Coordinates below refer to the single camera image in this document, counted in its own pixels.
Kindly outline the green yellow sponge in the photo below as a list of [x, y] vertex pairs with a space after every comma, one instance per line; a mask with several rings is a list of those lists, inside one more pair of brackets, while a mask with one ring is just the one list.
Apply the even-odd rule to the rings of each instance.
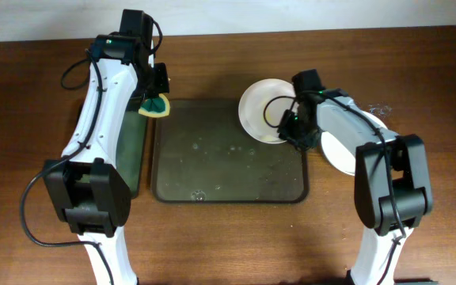
[[138, 113], [150, 118], [162, 118], [169, 115], [170, 109], [168, 98], [160, 93], [157, 97], [145, 99], [140, 105]]

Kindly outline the pinkish white plate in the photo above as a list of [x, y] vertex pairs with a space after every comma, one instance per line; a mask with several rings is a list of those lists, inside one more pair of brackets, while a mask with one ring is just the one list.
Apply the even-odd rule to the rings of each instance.
[[262, 143], [284, 143], [277, 130], [267, 122], [278, 125], [294, 97], [293, 85], [284, 80], [269, 78], [253, 83], [239, 101], [238, 116], [242, 127]]

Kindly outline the white plate with yellow stain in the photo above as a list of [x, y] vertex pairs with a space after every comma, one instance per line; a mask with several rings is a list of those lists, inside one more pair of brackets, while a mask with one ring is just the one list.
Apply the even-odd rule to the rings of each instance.
[[320, 145], [331, 165], [342, 173], [355, 175], [355, 152], [366, 143], [380, 143], [375, 127], [388, 141], [394, 137], [386, 125], [364, 111], [349, 112], [341, 108], [320, 111], [318, 119], [322, 130]]

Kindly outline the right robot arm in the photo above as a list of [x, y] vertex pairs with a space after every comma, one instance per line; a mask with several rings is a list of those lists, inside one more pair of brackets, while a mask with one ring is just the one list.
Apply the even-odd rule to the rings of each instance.
[[328, 89], [315, 69], [292, 78], [294, 100], [277, 127], [300, 151], [334, 136], [355, 157], [355, 209], [364, 225], [346, 284], [392, 284], [401, 250], [433, 206], [423, 140], [379, 127], [342, 89]]

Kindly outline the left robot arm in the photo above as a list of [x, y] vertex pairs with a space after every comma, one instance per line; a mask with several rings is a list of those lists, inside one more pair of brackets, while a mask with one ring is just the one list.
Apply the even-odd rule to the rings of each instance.
[[59, 160], [44, 165], [44, 183], [60, 221], [78, 235], [99, 284], [137, 284], [124, 237], [134, 193], [116, 164], [117, 148], [141, 160], [141, 126], [123, 138], [124, 117], [164, 117], [169, 76], [154, 61], [158, 23], [142, 10], [122, 12], [120, 28], [86, 51], [89, 88], [74, 133]]

